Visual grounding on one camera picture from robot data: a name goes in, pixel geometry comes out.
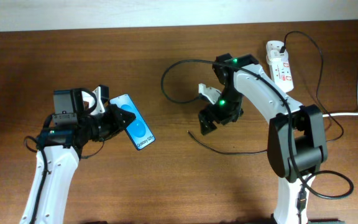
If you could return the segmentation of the blue Galaxy smartphone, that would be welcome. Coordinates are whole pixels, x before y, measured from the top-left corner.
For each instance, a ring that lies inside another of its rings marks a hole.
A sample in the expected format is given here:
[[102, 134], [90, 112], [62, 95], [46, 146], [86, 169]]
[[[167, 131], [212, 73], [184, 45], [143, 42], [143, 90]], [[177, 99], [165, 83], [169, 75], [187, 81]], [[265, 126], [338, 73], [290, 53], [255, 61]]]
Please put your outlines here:
[[135, 120], [128, 125], [126, 133], [131, 139], [135, 148], [140, 151], [155, 141], [155, 136], [137, 109], [132, 98], [128, 94], [123, 94], [109, 100], [110, 104], [117, 105], [120, 109], [135, 114]]

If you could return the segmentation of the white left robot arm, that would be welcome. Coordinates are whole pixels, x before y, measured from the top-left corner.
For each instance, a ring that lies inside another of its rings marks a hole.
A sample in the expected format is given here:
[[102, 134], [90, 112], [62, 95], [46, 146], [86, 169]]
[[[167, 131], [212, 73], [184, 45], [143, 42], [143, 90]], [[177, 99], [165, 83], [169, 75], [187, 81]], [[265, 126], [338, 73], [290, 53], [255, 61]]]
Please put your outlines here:
[[89, 142], [105, 142], [135, 120], [135, 114], [108, 103], [109, 88], [56, 90], [54, 113], [32, 138], [37, 162], [21, 223], [63, 223], [71, 180]]

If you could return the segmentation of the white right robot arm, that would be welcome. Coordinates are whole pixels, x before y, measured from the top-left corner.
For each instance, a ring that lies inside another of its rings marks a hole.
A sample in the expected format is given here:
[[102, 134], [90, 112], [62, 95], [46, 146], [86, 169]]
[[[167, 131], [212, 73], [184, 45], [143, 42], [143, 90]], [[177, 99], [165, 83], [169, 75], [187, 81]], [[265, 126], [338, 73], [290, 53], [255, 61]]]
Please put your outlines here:
[[223, 90], [198, 85], [208, 102], [199, 112], [201, 133], [217, 124], [236, 122], [247, 98], [268, 122], [267, 155], [278, 176], [278, 201], [273, 223], [309, 223], [308, 197], [311, 183], [328, 158], [323, 114], [316, 105], [304, 106], [281, 90], [252, 55], [216, 57], [212, 69]]

